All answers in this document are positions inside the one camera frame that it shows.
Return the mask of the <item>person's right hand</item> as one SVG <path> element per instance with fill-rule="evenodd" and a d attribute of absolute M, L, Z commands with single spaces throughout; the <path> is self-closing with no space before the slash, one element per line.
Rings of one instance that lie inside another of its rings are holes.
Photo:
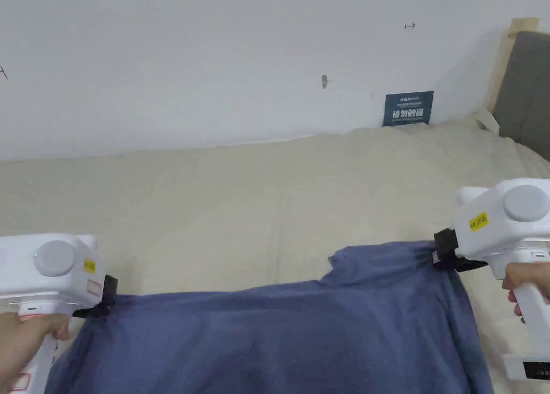
<path fill-rule="evenodd" d="M 508 301 L 514 303 L 514 314 L 525 324 L 522 310 L 517 303 L 515 290 L 524 284 L 536 286 L 545 302 L 549 304 L 549 263 L 519 263 L 513 262 L 507 265 L 502 288 L 508 292 Z"/>

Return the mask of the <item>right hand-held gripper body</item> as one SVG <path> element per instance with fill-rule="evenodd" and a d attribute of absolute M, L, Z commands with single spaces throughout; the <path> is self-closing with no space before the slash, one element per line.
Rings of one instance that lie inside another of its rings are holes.
<path fill-rule="evenodd" d="M 508 264 L 549 262 L 549 180 L 505 180 L 492 188 L 457 191 L 452 224 L 434 235 L 435 250 L 484 261 L 503 280 Z M 534 347 L 529 355 L 504 356 L 511 380 L 549 380 L 549 304 L 533 284 L 515 290 Z"/>

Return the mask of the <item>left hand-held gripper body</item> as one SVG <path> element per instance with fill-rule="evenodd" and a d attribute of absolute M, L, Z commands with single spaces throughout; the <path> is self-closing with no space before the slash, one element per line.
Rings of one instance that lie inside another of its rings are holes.
<path fill-rule="evenodd" d="M 93 235 L 1 238 L 1 313 L 21 320 L 113 302 L 118 280 L 106 272 Z"/>

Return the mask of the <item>person's left hand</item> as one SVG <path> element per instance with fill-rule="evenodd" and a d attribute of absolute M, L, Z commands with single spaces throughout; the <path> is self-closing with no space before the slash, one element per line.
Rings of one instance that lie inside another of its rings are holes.
<path fill-rule="evenodd" d="M 21 320 L 17 313 L 1 314 L 1 393 L 7 393 L 13 381 L 40 349 L 46 336 L 55 340 L 69 338 L 70 317 L 63 313 Z"/>

